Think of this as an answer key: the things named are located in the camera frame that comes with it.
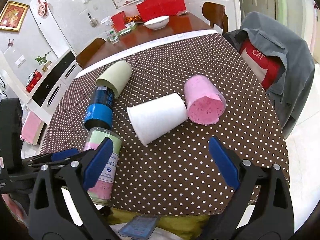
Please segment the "pink cup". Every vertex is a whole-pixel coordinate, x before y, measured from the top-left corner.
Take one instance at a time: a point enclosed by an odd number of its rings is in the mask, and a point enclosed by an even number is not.
[[[198,124],[216,124],[226,109],[226,100],[207,77],[195,75],[184,85],[189,119]]]

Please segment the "drawer handle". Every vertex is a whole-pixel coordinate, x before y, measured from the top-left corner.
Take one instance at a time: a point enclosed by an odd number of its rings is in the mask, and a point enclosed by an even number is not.
[[[65,76],[64,79],[67,79],[68,76],[70,76],[71,72],[72,72],[75,68],[76,68],[76,64],[74,64],[74,65],[72,66],[72,68],[69,69],[69,71],[66,73],[66,76]]]
[[[5,88],[5,83],[4,83],[4,81],[2,80],[1,77],[0,77],[0,84],[1,84],[1,86],[2,86],[3,88]]]
[[[52,103],[52,101],[54,100],[55,96],[57,95],[58,91],[60,90],[61,85],[59,85],[53,92],[52,96],[49,98],[48,100],[48,105],[47,107],[49,107]]]

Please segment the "floor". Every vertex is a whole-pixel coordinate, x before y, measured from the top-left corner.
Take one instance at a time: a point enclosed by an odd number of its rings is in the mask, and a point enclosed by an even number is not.
[[[320,66],[316,72],[306,105],[286,140],[289,151],[290,193],[294,206],[295,230],[305,222],[320,199],[320,169],[310,169],[310,164],[320,163]],[[22,158],[39,154],[40,146],[24,143]],[[68,191],[63,194],[74,222],[82,221],[76,211]],[[254,206],[246,211],[241,225],[246,224]]]

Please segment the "metal screw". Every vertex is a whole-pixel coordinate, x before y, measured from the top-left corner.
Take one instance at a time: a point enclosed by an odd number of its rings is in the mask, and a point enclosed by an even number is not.
[[[243,161],[242,161],[242,164],[243,164],[244,166],[250,166],[250,165],[251,165],[251,161],[249,161],[249,160],[243,160]]]
[[[281,169],[279,164],[273,164],[273,168],[277,171],[279,171]]]
[[[78,167],[78,165],[79,165],[78,161],[71,162],[71,167]]]
[[[48,169],[48,165],[47,164],[43,164],[42,166],[41,166],[41,171],[46,171],[47,169]]]

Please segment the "red decoration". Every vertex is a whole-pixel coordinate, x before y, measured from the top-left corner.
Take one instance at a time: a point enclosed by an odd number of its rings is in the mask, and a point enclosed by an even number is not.
[[[160,16],[173,16],[179,11],[185,11],[184,0],[144,0],[137,5],[144,22]]]
[[[127,17],[125,16],[124,11],[119,12],[113,16],[111,16],[111,19],[113,21],[114,24],[114,28],[117,32],[123,30],[125,28],[125,19]]]
[[[31,90],[35,87],[35,85],[38,83],[38,81],[40,80],[40,78],[42,77],[42,74],[39,71],[35,71],[33,78],[31,80],[31,82],[27,85],[26,90],[30,93]]]

